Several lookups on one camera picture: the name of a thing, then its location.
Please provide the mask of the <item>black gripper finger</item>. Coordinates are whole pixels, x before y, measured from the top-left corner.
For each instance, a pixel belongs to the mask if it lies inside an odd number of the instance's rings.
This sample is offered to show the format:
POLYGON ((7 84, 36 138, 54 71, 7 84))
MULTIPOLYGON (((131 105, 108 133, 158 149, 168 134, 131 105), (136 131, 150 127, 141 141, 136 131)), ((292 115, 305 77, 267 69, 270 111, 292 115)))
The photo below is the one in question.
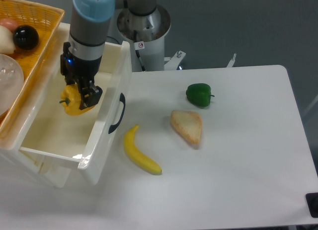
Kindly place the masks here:
POLYGON ((81 97, 80 110, 95 106, 102 95, 102 89, 96 86, 92 80, 79 85, 79 93, 81 97))
POLYGON ((68 73, 64 75, 66 85, 78 84, 78 76, 73 73, 68 73))

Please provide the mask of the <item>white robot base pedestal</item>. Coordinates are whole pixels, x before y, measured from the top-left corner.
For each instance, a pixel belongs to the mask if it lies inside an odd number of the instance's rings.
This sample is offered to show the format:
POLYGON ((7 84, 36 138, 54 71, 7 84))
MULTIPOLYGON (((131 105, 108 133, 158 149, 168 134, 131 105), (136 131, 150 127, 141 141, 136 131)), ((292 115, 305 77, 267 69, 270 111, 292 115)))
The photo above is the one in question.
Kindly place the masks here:
POLYGON ((170 15, 159 4, 148 16, 136 16, 125 8, 115 11, 108 35, 130 44, 132 71, 162 71, 170 26, 170 15))

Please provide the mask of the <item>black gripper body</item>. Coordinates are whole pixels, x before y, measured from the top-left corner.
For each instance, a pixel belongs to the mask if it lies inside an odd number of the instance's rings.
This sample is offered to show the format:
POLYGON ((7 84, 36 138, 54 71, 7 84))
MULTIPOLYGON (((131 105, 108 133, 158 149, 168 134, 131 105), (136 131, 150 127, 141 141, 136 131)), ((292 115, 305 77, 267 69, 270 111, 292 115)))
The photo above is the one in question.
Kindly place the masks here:
POLYGON ((70 52, 70 42, 63 43, 63 53, 60 56, 61 75, 73 73, 78 76, 78 85, 92 80, 97 74, 101 57, 96 60, 83 60, 70 52))

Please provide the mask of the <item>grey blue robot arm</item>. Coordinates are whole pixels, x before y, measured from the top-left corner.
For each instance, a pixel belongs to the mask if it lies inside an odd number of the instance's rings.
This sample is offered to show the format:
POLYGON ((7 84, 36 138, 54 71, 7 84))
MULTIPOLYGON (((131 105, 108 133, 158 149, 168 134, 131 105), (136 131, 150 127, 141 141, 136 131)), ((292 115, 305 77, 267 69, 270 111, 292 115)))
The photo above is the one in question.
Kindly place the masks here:
POLYGON ((164 69, 164 38, 171 26, 167 10, 157 0, 73 0, 69 39, 60 56, 67 85, 76 84, 76 108, 96 105, 102 89, 94 84, 116 9, 117 29, 133 46, 142 71, 164 69))

